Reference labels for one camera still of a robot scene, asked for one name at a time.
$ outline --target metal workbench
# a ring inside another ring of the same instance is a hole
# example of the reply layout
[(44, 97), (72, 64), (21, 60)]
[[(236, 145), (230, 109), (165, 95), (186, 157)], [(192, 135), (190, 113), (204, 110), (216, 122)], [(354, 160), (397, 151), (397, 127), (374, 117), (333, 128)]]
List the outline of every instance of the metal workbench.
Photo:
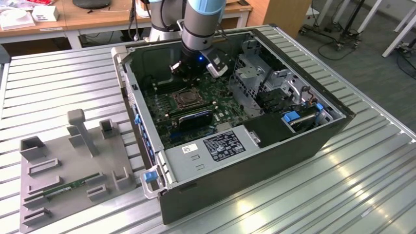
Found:
[[(313, 158), (170, 225), (138, 187), (33, 233), (416, 233), (414, 134), (285, 33), (258, 30), (357, 113), (342, 133)], [(88, 128), (108, 117), (120, 124), (134, 176), (144, 170), (109, 50), (20, 56), (4, 67), (0, 233), (18, 232), (18, 139), (66, 135), (68, 110), (85, 110)]]

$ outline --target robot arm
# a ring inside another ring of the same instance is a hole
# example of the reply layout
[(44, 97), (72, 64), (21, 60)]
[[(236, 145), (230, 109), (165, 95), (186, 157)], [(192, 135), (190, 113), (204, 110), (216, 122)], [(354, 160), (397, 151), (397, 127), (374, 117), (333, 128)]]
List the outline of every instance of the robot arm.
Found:
[(228, 70), (226, 55), (222, 52), (218, 53), (212, 46), (225, 3), (225, 0), (188, 0), (181, 32), (182, 53), (185, 56), (190, 56), (185, 59), (196, 60), (200, 63), (202, 55), (202, 60), (206, 60), (206, 69), (214, 78)]
[(229, 59), (212, 46), (212, 39), (226, 1), (149, 0), (149, 3), (152, 31), (174, 33), (180, 30), (176, 21), (184, 19), (181, 60), (170, 66), (172, 73), (177, 76), (194, 75), (206, 67), (210, 75), (220, 77), (228, 69), (225, 61)]

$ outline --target open computer tower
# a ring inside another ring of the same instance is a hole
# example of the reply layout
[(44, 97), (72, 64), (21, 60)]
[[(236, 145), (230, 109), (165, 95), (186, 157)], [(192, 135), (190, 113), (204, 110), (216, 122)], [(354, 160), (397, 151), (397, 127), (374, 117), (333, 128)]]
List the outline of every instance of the open computer tower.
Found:
[(354, 116), (260, 31), (226, 38), (213, 44), (230, 57), (220, 78), (170, 74), (180, 39), (125, 47), (140, 180), (164, 224), (310, 158)]

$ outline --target motherboard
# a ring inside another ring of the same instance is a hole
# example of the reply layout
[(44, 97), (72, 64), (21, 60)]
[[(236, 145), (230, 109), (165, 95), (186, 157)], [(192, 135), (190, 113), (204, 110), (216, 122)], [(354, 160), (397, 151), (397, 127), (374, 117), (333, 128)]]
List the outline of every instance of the motherboard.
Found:
[(209, 136), (248, 120), (244, 107), (228, 89), (229, 78), (204, 74), (192, 86), (174, 92), (146, 89), (148, 105), (161, 143), (166, 149)]

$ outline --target white sticker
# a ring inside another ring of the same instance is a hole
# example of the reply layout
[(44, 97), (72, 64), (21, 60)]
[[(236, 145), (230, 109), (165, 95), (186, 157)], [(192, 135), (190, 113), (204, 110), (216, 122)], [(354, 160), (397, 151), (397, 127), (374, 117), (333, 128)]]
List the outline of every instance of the white sticker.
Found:
[(57, 30), (62, 30), (62, 28), (42, 28), (40, 29), (41, 32), (45, 32), (45, 31), (57, 31)]
[(181, 148), (181, 150), (182, 150), (182, 153), (186, 154), (186, 153), (189, 153), (189, 152), (197, 150), (197, 146), (196, 146), (196, 144), (186, 145), (186, 146), (184, 146), (184, 147)]

